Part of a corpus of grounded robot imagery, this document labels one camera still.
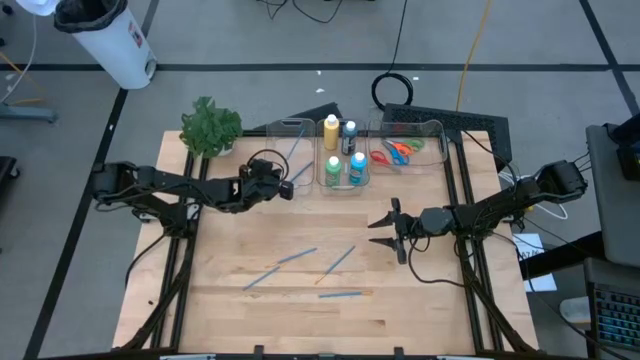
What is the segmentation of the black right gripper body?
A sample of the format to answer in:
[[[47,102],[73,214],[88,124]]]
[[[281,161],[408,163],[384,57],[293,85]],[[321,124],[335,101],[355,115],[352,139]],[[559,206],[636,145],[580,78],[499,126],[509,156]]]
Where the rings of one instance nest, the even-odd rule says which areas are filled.
[[[401,211],[400,200],[392,199],[392,220],[395,229],[395,238],[392,242],[393,249],[399,264],[406,264],[408,261],[407,251],[404,241],[417,235],[418,218],[412,217]]]

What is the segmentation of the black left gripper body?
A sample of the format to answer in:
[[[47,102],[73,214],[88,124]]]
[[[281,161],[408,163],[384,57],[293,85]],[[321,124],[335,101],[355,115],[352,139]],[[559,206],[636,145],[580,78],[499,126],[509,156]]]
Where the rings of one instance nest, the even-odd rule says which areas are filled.
[[[265,159],[252,159],[239,168],[239,193],[233,196],[228,210],[249,210],[254,205],[279,196],[294,197],[294,185],[286,180],[285,167]]]

